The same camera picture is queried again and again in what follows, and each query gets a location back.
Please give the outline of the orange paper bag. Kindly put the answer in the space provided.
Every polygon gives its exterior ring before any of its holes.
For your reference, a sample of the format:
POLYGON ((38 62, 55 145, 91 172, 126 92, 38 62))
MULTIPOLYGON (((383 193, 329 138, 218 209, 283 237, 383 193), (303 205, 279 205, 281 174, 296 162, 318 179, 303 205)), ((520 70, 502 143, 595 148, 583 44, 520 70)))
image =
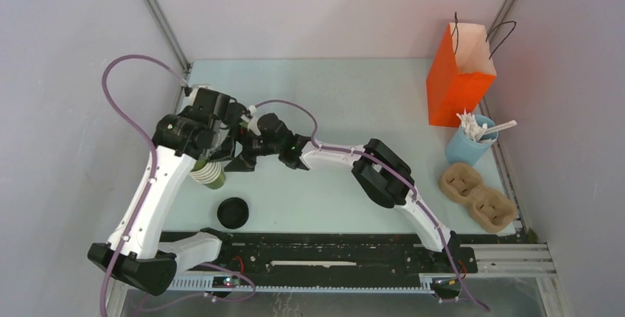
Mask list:
POLYGON ((442 35, 426 79, 427 115, 432 126, 455 128, 458 114, 472 112, 486 95, 497 77, 493 57, 506 41, 491 45, 492 35, 516 21, 504 21, 488 30, 482 24, 460 22, 454 15, 442 35))

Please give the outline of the brown pulp cup carrier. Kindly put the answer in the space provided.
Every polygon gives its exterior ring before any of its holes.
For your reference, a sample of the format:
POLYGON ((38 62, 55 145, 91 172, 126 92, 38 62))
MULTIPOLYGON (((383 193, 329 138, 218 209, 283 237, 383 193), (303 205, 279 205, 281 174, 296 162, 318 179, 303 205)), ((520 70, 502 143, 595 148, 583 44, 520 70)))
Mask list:
POLYGON ((517 206, 501 191, 488 187, 481 174, 464 162, 451 164, 439 178, 439 189, 462 205, 486 232, 497 234, 517 216, 517 206))

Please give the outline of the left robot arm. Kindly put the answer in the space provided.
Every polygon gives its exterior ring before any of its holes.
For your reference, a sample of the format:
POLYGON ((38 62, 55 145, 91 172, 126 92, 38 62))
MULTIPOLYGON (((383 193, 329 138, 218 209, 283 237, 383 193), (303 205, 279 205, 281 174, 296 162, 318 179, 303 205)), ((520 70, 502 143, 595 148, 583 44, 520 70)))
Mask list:
POLYGON ((197 161, 216 147, 223 125, 235 125, 245 106, 227 94, 199 88, 179 114, 167 114, 148 139, 150 158, 136 193, 106 243, 94 243, 88 259, 114 279, 159 296, 181 272, 207 262, 224 270, 233 260, 223 234, 199 231, 161 243, 164 221, 197 161))

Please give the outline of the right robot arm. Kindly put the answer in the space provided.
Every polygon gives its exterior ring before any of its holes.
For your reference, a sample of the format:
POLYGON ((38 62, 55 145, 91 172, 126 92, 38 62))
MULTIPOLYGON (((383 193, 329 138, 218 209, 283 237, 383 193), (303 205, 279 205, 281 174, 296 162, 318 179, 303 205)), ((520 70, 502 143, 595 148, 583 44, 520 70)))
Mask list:
POLYGON ((273 113, 256 118, 254 125, 241 122, 226 128, 227 135, 215 158, 227 161, 226 171, 252 172, 260 156, 277 156, 292 170, 314 170, 324 165, 348 167, 367 197, 378 206, 404 213, 437 271, 448 271, 458 261, 461 241, 425 203, 411 176, 411 169, 379 139, 362 145, 338 145, 318 141, 313 135, 292 132, 273 113))

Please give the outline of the stack of paper cups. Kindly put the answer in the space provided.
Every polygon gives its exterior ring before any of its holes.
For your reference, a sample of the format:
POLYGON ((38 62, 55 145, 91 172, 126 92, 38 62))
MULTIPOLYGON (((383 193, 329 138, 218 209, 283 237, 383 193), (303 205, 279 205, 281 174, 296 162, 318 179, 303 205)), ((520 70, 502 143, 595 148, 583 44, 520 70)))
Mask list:
POLYGON ((198 159, 189 176, 197 183, 209 188, 219 189, 226 182, 226 175, 220 162, 208 162, 198 159))

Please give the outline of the stack of black lids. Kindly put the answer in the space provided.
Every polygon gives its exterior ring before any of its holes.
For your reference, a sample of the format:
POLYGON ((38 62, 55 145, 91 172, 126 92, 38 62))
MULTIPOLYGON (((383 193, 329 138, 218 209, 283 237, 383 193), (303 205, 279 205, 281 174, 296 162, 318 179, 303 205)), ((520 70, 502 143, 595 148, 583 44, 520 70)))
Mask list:
POLYGON ((227 229, 239 229, 249 219, 249 206, 242 198, 227 198, 217 208, 217 219, 227 229))

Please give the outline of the blue cup of stirrers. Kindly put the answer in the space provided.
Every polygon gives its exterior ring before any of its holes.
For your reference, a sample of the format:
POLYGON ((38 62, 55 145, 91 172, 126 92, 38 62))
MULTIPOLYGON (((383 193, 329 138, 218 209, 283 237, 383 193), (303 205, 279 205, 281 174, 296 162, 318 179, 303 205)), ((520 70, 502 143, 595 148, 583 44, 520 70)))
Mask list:
POLYGON ((496 124, 487 116, 467 111, 456 116, 460 125, 444 151, 450 164, 463 162, 474 166, 498 140, 501 131, 517 125, 516 120, 496 124))

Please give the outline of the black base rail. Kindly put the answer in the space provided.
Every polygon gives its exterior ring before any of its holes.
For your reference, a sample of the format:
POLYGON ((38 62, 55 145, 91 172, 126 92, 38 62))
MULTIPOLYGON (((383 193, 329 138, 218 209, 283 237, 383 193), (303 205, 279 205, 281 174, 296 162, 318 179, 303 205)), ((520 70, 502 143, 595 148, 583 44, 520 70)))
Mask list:
POLYGON ((241 272, 258 289, 421 290, 478 272, 475 252, 460 246, 453 262, 415 234, 229 233, 214 263, 241 272))

